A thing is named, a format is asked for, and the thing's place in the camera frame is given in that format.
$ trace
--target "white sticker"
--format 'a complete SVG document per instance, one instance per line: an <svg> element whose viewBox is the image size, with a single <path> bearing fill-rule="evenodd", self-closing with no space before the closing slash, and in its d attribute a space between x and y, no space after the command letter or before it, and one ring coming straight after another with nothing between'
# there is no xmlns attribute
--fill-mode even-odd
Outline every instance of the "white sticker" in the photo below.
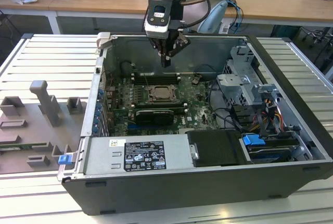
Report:
<svg viewBox="0 0 333 224"><path fill-rule="evenodd" d="M110 147L124 147L126 139L110 139Z"/></svg>
<svg viewBox="0 0 333 224"><path fill-rule="evenodd" d="M154 17L164 17L164 13L154 12Z"/></svg>

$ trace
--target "floor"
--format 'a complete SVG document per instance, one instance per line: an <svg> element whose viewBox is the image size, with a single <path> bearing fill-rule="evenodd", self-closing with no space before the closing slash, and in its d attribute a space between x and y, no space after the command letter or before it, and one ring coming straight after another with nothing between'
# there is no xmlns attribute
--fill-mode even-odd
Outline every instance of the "floor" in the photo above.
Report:
<svg viewBox="0 0 333 224"><path fill-rule="evenodd" d="M52 34L50 25L46 17L43 16L10 16L10 21L16 26L20 33L39 33L39 34ZM94 30L93 21L91 18L81 17L59 17L58 21L63 28L64 34L97 34L101 31L110 32L140 32L142 27L142 20L140 19L108 19L97 18L98 30ZM255 36L269 37L271 35L273 26L264 24L249 24L241 25L239 34L253 34ZM302 42L305 33L300 31L293 42L296 46L311 60L313 61L319 52L325 46L323 44L316 44L313 48L309 48L312 44L312 39L307 38ZM20 34L10 25L10 22L4 19L0 25L0 63L2 63L10 54L12 48L20 39ZM320 66L322 61L327 58L331 51L322 52L320 58L316 62Z"/></svg>

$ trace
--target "slotted metal surface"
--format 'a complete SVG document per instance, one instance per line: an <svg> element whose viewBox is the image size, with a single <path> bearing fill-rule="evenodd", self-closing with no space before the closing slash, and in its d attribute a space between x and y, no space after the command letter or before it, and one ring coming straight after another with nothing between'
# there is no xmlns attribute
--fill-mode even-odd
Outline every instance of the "slotted metal surface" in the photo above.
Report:
<svg viewBox="0 0 333 224"><path fill-rule="evenodd" d="M301 95L309 108L333 136L333 87L323 80L311 62L293 45L275 38L262 38L259 42L283 71L291 85ZM268 83L269 78L263 67L259 67Z"/></svg>
<svg viewBox="0 0 333 224"><path fill-rule="evenodd" d="M58 102L71 96L88 99L98 57L95 35L36 34L23 41L0 77L0 100L19 96L23 103L37 102L29 91L33 80L46 80Z"/></svg>
<svg viewBox="0 0 333 224"><path fill-rule="evenodd" d="M75 35L37 35L41 42L50 42L60 39L59 42L74 42ZM78 38L91 38L94 36L77 36ZM260 39L264 45L286 45L281 39ZM44 60L43 54L22 54L16 60ZM48 54L48 60L89 60L95 59L94 54ZM294 55L274 55L274 60L301 60ZM323 86L318 76L309 71L285 72L285 75L294 86ZM91 73L15 73L4 74L0 80L1 91L28 90L30 81L47 80L50 90L59 88L66 91L85 89L90 86ZM16 83L16 88L10 89L10 83ZM303 99L316 114L325 113L332 106L332 95L309 91L302 94ZM327 130L333 127L333 120L322 122ZM246 223L246 224L272 224L272 223L333 223L333 177L328 180L317 180L309 183L285 199L240 202L222 205L189 207L179 209L166 209L159 211L145 211L140 213L114 214L104 216L85 215L73 198L65 191L56 179L56 172L41 172L17 175L0 175L0 223L26 224L61 222L76 222L84 224L175 224L175 223Z"/></svg>

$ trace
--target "black plastic cover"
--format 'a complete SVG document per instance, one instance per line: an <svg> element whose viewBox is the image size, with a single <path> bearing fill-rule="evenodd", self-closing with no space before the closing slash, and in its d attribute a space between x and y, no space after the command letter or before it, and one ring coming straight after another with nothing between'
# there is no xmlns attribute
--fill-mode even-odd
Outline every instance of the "black plastic cover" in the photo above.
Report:
<svg viewBox="0 0 333 224"><path fill-rule="evenodd" d="M187 136L199 154L199 159L193 160L195 167L247 164L236 130L189 131Z"/></svg>

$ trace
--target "circuit board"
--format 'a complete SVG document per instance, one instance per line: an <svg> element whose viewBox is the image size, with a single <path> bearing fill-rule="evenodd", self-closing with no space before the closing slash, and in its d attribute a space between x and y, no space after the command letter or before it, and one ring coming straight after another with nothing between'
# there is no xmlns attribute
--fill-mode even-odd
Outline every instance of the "circuit board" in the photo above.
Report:
<svg viewBox="0 0 333 224"><path fill-rule="evenodd" d="M114 79L113 93L108 98L110 135L182 134L189 130L218 129L206 100L209 92L208 82L193 85L193 78L193 75L181 75L178 84L155 86L134 85L130 79ZM161 108L161 101L168 106ZM173 123L168 126L137 126L135 119L131 117L134 115L133 112L146 106L155 109L155 105L160 106L159 110L174 111Z"/></svg>

